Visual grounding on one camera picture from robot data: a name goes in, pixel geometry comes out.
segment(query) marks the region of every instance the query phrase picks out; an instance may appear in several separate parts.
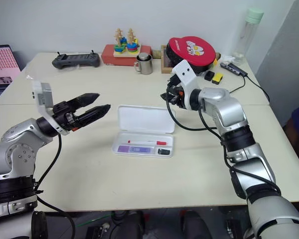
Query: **water bottle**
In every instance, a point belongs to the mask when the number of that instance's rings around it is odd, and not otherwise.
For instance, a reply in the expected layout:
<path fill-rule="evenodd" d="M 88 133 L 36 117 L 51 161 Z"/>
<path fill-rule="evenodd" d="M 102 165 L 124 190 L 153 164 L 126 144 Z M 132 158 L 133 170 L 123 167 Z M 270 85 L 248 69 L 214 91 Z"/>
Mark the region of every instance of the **water bottle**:
<path fill-rule="evenodd" d="M 246 16 L 244 27 L 239 35 L 237 46 L 233 52 L 235 60 L 233 63 L 237 66 L 244 62 L 246 52 L 252 42 L 258 25 L 263 17 L 264 12 L 257 8 L 249 8 Z"/>

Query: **green bottle cap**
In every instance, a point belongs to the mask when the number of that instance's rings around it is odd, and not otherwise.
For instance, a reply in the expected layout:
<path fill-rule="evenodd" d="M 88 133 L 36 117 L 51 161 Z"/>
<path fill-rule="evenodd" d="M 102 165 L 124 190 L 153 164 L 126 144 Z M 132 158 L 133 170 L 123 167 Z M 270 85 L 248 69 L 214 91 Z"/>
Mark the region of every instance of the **green bottle cap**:
<path fill-rule="evenodd" d="M 263 15 L 264 15 L 263 11 L 261 11 L 258 8 L 251 7 L 248 9 L 248 14 L 246 16 L 246 22 L 249 22 L 251 24 L 259 24 Z"/>

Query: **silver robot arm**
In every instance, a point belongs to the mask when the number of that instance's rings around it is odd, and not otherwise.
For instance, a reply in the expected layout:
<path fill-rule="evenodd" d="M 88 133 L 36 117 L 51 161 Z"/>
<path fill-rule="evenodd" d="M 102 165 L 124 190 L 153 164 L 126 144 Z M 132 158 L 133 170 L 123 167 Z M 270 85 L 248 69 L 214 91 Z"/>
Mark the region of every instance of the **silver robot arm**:
<path fill-rule="evenodd" d="M 299 212 L 280 195 L 277 186 L 273 187 L 276 183 L 274 173 L 253 138 L 239 102 L 221 88 L 201 90 L 186 60 L 176 65 L 172 72 L 175 75 L 167 87 L 169 95 L 162 97 L 181 108 L 202 111 L 213 118 L 221 143 L 226 147 L 227 159 L 232 164 L 230 174 L 235 192 L 238 197 L 247 199 L 255 238 L 299 239 Z"/>
<path fill-rule="evenodd" d="M 111 107 L 97 106 L 76 116 L 77 109 L 94 102 L 99 94 L 87 93 L 53 105 L 49 84 L 34 82 L 33 89 L 33 98 L 43 117 L 11 127 L 0 140 L 0 239 L 47 238 L 45 214 L 34 211 L 36 154 L 53 137 L 67 135 L 98 120 Z"/>

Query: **metal mug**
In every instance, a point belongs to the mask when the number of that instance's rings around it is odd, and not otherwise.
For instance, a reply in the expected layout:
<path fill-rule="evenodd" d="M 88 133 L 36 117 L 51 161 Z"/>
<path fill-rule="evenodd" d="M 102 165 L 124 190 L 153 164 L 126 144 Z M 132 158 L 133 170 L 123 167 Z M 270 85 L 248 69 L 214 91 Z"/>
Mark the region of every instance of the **metal mug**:
<path fill-rule="evenodd" d="M 134 68 L 136 71 L 140 72 L 143 75 L 149 75 L 153 72 L 151 65 L 152 56 L 148 55 L 145 52 L 140 53 L 136 57 L 137 61 L 134 62 Z"/>

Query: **laptop screen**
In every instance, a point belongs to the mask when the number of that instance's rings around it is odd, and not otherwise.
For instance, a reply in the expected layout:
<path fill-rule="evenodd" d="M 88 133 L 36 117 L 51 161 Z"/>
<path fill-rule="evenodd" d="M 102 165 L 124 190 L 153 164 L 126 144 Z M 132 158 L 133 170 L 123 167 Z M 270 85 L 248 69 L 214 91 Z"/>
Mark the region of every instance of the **laptop screen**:
<path fill-rule="evenodd" d="M 20 73 L 9 45 L 0 45 L 0 87 L 8 86 Z"/>

